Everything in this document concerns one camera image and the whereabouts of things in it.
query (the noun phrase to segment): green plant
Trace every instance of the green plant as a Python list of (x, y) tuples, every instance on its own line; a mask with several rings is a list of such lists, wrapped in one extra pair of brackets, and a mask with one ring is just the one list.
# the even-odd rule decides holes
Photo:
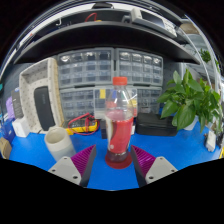
[(183, 80), (175, 71), (173, 79), (167, 82), (168, 88), (158, 99), (158, 103), (165, 103), (161, 118), (175, 114), (172, 125), (177, 130), (190, 125), (197, 115), (200, 122), (200, 133), (205, 127), (205, 123), (212, 122), (216, 118), (216, 134), (222, 132), (222, 107), (219, 103), (220, 95), (215, 92), (206, 81), (200, 79), (200, 83), (195, 81), (188, 69)]
[(216, 64), (216, 68), (217, 68), (218, 72), (220, 73), (219, 62), (216, 59), (215, 59), (215, 64)]
[(211, 56), (210, 56), (210, 53), (209, 51), (203, 51), (202, 49), (199, 51), (200, 55), (201, 55), (201, 58), (202, 60), (205, 62), (205, 63), (208, 63), (209, 61), (211, 61)]

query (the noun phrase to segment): white cup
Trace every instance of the white cup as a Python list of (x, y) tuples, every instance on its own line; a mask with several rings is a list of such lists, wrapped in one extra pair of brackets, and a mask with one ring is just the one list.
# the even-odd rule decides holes
[(44, 137), (44, 141), (56, 161), (63, 156), (72, 157), (76, 154), (70, 136), (64, 128), (50, 128)]

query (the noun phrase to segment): blue tabletop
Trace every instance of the blue tabletop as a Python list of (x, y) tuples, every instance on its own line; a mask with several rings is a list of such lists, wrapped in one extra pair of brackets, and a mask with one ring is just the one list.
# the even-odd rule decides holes
[[(219, 158), (221, 150), (216, 146), (209, 152), (204, 146), (203, 136), (209, 129), (205, 127), (200, 134), (200, 124), (196, 123), (192, 131), (180, 130), (174, 137), (147, 136), (134, 134), (130, 145), (138, 146), (151, 155), (164, 156), (176, 169), (203, 163)], [(27, 138), (15, 137), (12, 141), (10, 160), (37, 166), (48, 171), (56, 161), (48, 151), (44, 134), (30, 133)], [(96, 144), (97, 155), (93, 163), (87, 188), (100, 190), (126, 190), (138, 188), (134, 165), (122, 170), (110, 168), (105, 162), (107, 139), (101, 138), (98, 130), (90, 136), (73, 135), (71, 140), (76, 152)]]

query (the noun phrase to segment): black device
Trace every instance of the black device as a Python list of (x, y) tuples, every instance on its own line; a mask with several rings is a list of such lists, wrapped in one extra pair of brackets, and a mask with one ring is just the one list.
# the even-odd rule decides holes
[(138, 113), (136, 133), (140, 135), (175, 136), (177, 128), (172, 125), (173, 117), (161, 118), (159, 114)]
[(39, 87), (34, 90), (34, 101), (40, 125), (44, 131), (48, 131), (50, 127), (55, 125), (55, 122), (47, 86)]

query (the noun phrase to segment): bottle cap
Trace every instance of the bottle cap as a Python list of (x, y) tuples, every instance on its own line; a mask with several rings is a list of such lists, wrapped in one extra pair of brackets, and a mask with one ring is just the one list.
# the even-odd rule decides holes
[(128, 84), (127, 77), (113, 77), (113, 85), (115, 86), (124, 86)]

